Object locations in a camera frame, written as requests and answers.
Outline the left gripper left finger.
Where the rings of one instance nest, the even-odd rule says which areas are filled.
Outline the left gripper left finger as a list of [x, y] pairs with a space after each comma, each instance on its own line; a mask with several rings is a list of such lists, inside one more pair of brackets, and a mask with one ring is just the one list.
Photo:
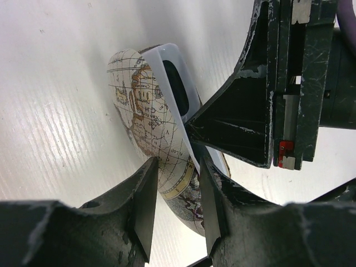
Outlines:
[[79, 208], [1, 202], [2, 266], [144, 266], [150, 261], [158, 160]]

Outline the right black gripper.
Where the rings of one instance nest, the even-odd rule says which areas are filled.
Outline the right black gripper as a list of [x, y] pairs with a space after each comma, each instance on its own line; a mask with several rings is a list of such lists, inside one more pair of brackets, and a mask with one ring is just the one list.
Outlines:
[[256, 167], [271, 166], [273, 91], [269, 34], [278, 17], [274, 165], [313, 161], [320, 127], [355, 129], [352, 1], [254, 1], [233, 73], [185, 123], [190, 142]]

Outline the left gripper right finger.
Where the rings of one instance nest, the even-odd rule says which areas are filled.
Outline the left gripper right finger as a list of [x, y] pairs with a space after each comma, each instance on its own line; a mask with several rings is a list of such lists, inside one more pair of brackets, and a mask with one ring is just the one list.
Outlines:
[[200, 161], [207, 254], [213, 266], [354, 266], [355, 181], [285, 206]]

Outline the white frame sunglasses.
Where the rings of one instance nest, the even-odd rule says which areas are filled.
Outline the white frame sunglasses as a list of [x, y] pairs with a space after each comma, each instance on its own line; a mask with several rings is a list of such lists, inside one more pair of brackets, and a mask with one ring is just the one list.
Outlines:
[[201, 100], [178, 46], [173, 43], [160, 44], [142, 50], [141, 54], [154, 73], [196, 169], [200, 170], [200, 158], [206, 155], [210, 156], [224, 175], [230, 176], [222, 152], [209, 146], [190, 143], [184, 124], [198, 112]]

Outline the map print glasses case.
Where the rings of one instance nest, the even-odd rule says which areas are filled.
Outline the map print glasses case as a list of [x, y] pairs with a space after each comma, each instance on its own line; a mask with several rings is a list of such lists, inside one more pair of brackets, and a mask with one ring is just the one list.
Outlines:
[[158, 159], [157, 189], [165, 203], [188, 228], [204, 235], [200, 170], [141, 51], [129, 48], [109, 59], [107, 77], [113, 105], [138, 156]]

